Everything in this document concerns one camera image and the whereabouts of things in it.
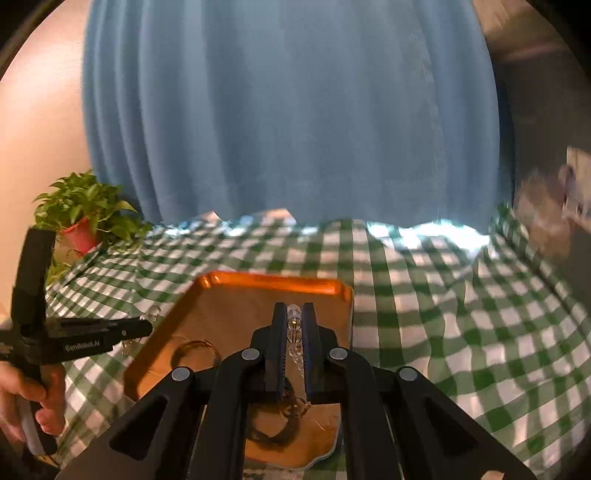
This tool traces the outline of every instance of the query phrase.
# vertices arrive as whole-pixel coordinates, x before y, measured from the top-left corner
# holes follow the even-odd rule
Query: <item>table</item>
[[[466,239],[482,237],[448,223],[401,229],[361,220],[194,220],[156,227],[133,251],[87,254],[48,289],[48,308],[116,319],[156,304],[166,313],[210,270],[339,278],[354,289],[356,352],[381,368],[416,367],[534,473],[549,477],[587,429],[588,315],[508,206],[475,256]],[[66,365],[61,465],[129,407],[122,376],[139,348],[125,355],[118,345]],[[343,479],[344,470],[337,452],[304,477]],[[267,473],[248,471],[247,478]]]

